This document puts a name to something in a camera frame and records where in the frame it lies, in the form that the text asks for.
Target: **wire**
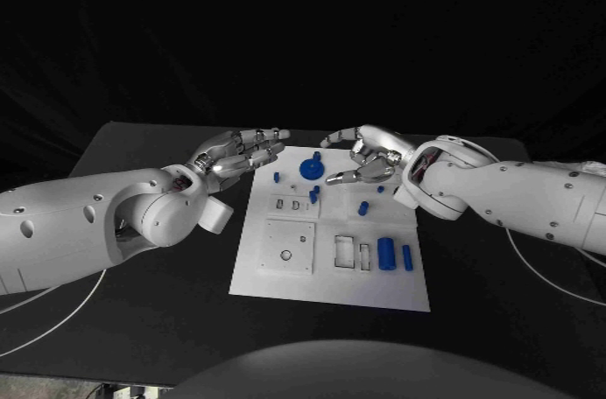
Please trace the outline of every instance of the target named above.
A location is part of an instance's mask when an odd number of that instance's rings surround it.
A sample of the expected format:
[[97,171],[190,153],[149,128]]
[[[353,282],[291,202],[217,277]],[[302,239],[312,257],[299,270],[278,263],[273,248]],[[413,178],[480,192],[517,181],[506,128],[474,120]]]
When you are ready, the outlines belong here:
[[[490,156],[490,158],[493,160],[496,160],[496,162],[500,162],[500,159],[497,158],[497,156],[483,147],[480,146],[477,143],[474,143],[472,141],[468,141],[467,139],[461,139],[461,141],[468,144],[471,147],[474,147],[480,152],[483,152],[483,154],[487,154]],[[606,307],[606,303],[604,303],[602,301],[594,300],[591,298],[586,298],[585,296],[581,296],[579,294],[575,294],[573,292],[571,292],[569,290],[565,290],[553,281],[550,281],[550,279],[546,278],[546,276],[543,276],[543,274],[533,268],[532,264],[529,263],[527,259],[524,258],[522,251],[519,250],[519,246],[516,245],[516,241],[511,237],[511,231],[509,228],[506,228],[506,231],[509,232],[509,237],[510,237],[510,243],[511,246],[514,247],[516,253],[520,256],[522,261],[524,262],[524,264],[527,265],[529,269],[534,272],[534,274],[537,275],[537,277],[553,287],[556,288],[556,290],[560,290],[562,292],[566,292],[566,294],[569,294],[571,296],[576,297],[581,300],[585,300],[591,303],[595,303],[597,305],[604,305]],[[601,266],[604,266],[606,268],[606,263],[604,263],[602,261],[599,261],[585,250],[582,250],[581,248],[576,248],[579,250],[579,252],[588,257],[588,259],[591,259],[591,261],[595,261]]]
[[92,292],[89,293],[89,295],[86,296],[86,301],[83,301],[83,303],[80,304],[80,306],[76,308],[76,310],[70,313],[70,315],[67,316],[67,318],[41,335],[38,336],[38,338],[34,338],[29,342],[27,342],[22,346],[19,346],[18,348],[12,349],[11,351],[8,351],[6,353],[0,353],[0,357],[8,356],[9,354],[12,354],[14,352],[19,351],[22,348],[28,347],[28,345],[32,345],[38,340],[41,340],[71,318],[73,316],[79,313],[80,309],[84,307],[84,305],[87,304],[89,299],[93,297],[93,294],[96,293],[97,287],[102,284],[102,281],[105,279],[106,276],[106,272],[107,270],[105,269],[105,271],[102,272],[102,276],[99,277],[97,280],[97,284],[96,287],[93,287]]
[[31,297],[27,301],[22,301],[21,303],[12,305],[11,307],[6,307],[0,311],[0,314],[9,313],[12,310],[18,309],[22,305],[27,305],[28,303],[31,303],[32,301],[35,301],[38,298],[41,298],[42,296],[45,296],[53,290],[57,290],[60,287],[61,287],[61,285],[58,285],[57,287],[50,288],[48,290],[45,290],[40,294],[37,294],[34,297]]
[[92,397],[92,395],[102,389],[102,386],[105,385],[105,383],[102,383],[93,390],[92,393],[86,396],[86,399],[89,399]]

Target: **black curtain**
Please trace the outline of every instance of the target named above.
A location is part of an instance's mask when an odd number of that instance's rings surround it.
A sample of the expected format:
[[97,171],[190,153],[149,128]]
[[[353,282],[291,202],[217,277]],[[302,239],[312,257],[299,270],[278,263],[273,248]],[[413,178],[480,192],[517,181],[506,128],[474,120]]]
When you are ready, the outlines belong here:
[[606,0],[6,0],[5,172],[110,121],[519,138],[606,162]]

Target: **floor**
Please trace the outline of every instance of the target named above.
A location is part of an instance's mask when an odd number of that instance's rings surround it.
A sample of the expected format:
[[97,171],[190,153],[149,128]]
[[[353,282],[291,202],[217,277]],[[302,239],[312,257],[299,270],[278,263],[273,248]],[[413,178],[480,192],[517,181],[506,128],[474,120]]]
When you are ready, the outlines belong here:
[[0,374],[0,399],[86,399],[99,384]]

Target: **robotic hand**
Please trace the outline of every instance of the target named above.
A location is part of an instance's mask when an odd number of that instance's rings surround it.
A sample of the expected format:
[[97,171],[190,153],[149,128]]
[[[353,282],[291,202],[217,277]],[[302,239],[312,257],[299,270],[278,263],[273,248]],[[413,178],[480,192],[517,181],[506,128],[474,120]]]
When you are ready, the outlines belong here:
[[500,162],[475,143],[441,136],[416,147],[373,125],[331,134],[321,146],[357,141],[351,158],[361,165],[327,178],[328,185],[377,183],[403,170],[395,199],[445,220],[471,207],[501,227],[606,254],[606,178],[533,163]]
[[278,160],[291,132],[226,132],[187,164],[27,185],[0,193],[0,295],[58,286],[180,243],[197,224],[221,233],[234,212],[210,196]]

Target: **black cloth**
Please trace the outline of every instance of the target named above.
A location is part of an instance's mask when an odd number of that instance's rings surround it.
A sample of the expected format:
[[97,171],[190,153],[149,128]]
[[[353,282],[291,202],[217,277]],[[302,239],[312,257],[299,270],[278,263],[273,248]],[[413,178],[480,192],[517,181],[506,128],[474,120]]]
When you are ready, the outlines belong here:
[[[182,164],[224,130],[110,123],[73,176]],[[295,130],[288,144],[318,146],[325,135]],[[421,144],[432,136],[408,138]],[[529,160],[520,142],[474,141],[504,160]],[[177,246],[148,251],[110,269],[84,309],[45,339],[0,360],[0,372],[177,385],[263,347],[302,340],[386,340],[467,355],[578,396],[602,397],[606,308],[566,296],[532,274],[503,228],[472,211],[452,222],[419,210],[431,313],[230,296],[252,182],[250,173],[219,195],[236,208],[224,233],[198,227]],[[575,250],[514,237],[546,275],[592,295]],[[61,287],[0,318],[0,353],[67,316],[97,277]],[[29,295],[0,297],[0,308]]]
[[376,123],[514,137],[534,159],[606,162],[605,7],[6,0],[2,172],[68,174],[110,121],[308,130]]

